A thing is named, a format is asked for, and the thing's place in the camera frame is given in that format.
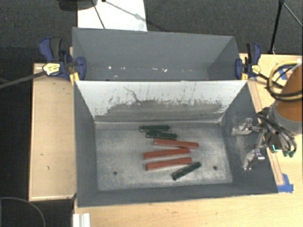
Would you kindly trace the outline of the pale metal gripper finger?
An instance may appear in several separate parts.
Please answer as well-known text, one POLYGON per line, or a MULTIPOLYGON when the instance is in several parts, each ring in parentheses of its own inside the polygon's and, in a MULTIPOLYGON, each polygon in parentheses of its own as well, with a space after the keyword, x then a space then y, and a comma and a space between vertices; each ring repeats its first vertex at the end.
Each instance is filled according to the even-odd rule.
POLYGON ((233 127, 231 135, 232 136, 248 135, 252 132, 252 126, 253 126, 253 119, 246 118, 240 124, 233 127))
POLYGON ((250 171, 258 163, 263 163, 265 161, 265 156, 261 153, 261 150, 255 148, 248 152, 244 158, 242 169, 245 171, 250 171))

